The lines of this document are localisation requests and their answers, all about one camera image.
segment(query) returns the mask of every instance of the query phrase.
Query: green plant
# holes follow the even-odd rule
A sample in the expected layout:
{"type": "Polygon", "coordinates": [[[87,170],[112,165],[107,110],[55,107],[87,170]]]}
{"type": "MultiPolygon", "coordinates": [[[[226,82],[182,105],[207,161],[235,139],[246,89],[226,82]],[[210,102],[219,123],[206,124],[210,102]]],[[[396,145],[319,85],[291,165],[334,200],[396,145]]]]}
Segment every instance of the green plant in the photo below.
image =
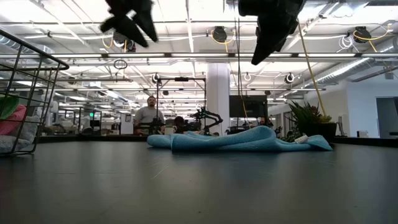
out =
{"type": "Polygon", "coordinates": [[[285,142],[294,142],[294,139],[297,139],[301,136],[302,135],[299,129],[296,126],[293,126],[293,128],[286,134],[285,137],[280,137],[279,139],[285,142]]]}
{"type": "Polygon", "coordinates": [[[312,127],[314,124],[329,123],[331,116],[325,116],[319,112],[318,106],[311,106],[308,102],[304,103],[304,106],[300,106],[297,102],[293,101],[289,103],[290,109],[292,110],[292,119],[300,131],[305,133],[307,128],[312,127]]]}

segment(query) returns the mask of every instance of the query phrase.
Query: black plant pot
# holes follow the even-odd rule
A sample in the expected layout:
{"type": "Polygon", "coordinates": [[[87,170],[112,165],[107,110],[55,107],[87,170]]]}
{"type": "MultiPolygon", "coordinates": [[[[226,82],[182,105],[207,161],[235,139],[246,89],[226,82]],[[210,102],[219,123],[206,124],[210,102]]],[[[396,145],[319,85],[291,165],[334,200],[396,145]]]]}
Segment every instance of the black plant pot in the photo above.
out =
{"type": "Polygon", "coordinates": [[[308,126],[304,131],[307,136],[322,135],[330,141],[336,135],[337,123],[322,123],[308,126]]]}

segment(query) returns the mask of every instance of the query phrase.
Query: potted plant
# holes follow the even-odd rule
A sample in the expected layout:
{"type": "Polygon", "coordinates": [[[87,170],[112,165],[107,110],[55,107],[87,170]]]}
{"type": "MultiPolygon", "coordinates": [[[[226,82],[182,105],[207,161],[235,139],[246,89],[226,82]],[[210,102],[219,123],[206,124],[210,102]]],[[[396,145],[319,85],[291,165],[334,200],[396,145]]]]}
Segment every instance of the potted plant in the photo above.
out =
{"type": "Polygon", "coordinates": [[[322,135],[326,140],[335,137],[337,124],[331,122],[331,116],[319,112],[318,106],[311,106],[308,102],[300,106],[297,102],[289,104],[292,110],[292,121],[298,131],[307,136],[322,135]]]}

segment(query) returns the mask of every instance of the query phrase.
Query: man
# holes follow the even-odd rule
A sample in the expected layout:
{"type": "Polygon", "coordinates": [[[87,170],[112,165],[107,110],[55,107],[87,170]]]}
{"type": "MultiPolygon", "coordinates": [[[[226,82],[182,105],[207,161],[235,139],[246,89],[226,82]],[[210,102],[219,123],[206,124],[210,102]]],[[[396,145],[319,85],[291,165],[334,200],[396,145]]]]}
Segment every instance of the man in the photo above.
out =
{"type": "MultiPolygon", "coordinates": [[[[156,118],[156,98],[153,96],[147,99],[148,106],[139,109],[134,117],[134,127],[138,127],[139,123],[151,123],[156,118]]],[[[158,112],[158,117],[162,124],[165,123],[164,116],[161,111],[158,112]]],[[[165,126],[161,126],[160,130],[164,133],[165,126]]],[[[149,134],[148,129],[137,129],[136,134],[149,134]]]]}

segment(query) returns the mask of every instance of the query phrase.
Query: gray t-shirt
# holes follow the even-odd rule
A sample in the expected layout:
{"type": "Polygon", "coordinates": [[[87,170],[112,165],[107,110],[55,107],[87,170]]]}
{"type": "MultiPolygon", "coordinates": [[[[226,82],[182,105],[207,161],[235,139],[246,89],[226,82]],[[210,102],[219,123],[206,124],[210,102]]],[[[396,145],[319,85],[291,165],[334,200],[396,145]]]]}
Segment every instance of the gray t-shirt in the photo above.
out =
{"type": "MultiPolygon", "coordinates": [[[[165,123],[164,116],[161,111],[159,111],[158,116],[162,121],[162,123],[164,124],[165,123]]],[[[156,118],[156,108],[151,109],[148,106],[139,109],[136,115],[134,116],[134,120],[140,123],[150,123],[154,120],[154,118],[156,118]]]]}

